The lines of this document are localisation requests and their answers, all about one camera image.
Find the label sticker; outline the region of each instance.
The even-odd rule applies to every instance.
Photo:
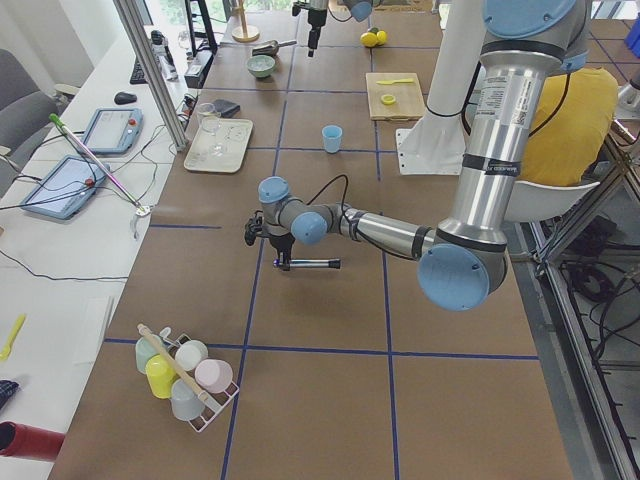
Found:
[[[476,117],[497,120],[501,125],[529,128],[539,93],[540,80],[522,76],[487,78],[480,94]]]
[[[504,76],[485,79],[482,92],[480,92],[476,117],[500,118],[507,85],[507,77]]]

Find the plastic cup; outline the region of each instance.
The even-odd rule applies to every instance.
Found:
[[[215,135],[220,130],[222,112],[213,103],[201,103],[196,106],[196,117],[200,128],[208,134]]]
[[[156,340],[160,342],[160,345],[164,345],[162,343],[162,339],[154,335]],[[145,367],[147,366],[147,362],[151,359],[151,357],[155,357],[158,354],[156,349],[151,346],[149,342],[145,338],[141,338],[136,342],[136,368],[140,373],[146,373]]]
[[[196,382],[211,393],[222,393],[233,381],[231,365],[222,360],[203,360],[195,371]]]
[[[184,380],[177,380],[171,387],[171,411],[173,416],[188,422],[202,415],[204,403],[191,390]]]
[[[199,340],[189,340],[180,345],[176,352],[176,362],[185,371],[190,372],[209,356],[207,346]]]
[[[151,393],[157,398],[171,398],[171,386],[178,374],[160,355],[151,357],[145,367]]]
[[[62,448],[64,433],[20,423],[0,423],[0,455],[54,462]]]
[[[327,125],[322,129],[322,144],[327,153],[336,153],[342,142],[342,128],[338,125]]]

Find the yellow cup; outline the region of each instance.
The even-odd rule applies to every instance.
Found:
[[[158,398],[171,398],[171,386],[178,379],[178,374],[169,366],[161,355],[149,359],[145,366],[151,393]]]

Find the blue cup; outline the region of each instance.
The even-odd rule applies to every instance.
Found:
[[[322,144],[327,153],[336,153],[342,142],[342,128],[337,125],[327,125],[322,129]]]

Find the yellow cushion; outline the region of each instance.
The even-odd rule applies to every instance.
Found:
[[[566,78],[550,77],[545,82],[531,131],[557,107]],[[527,143],[519,180],[558,187],[579,183],[596,160],[617,102],[618,82],[605,69],[572,73],[562,107]]]

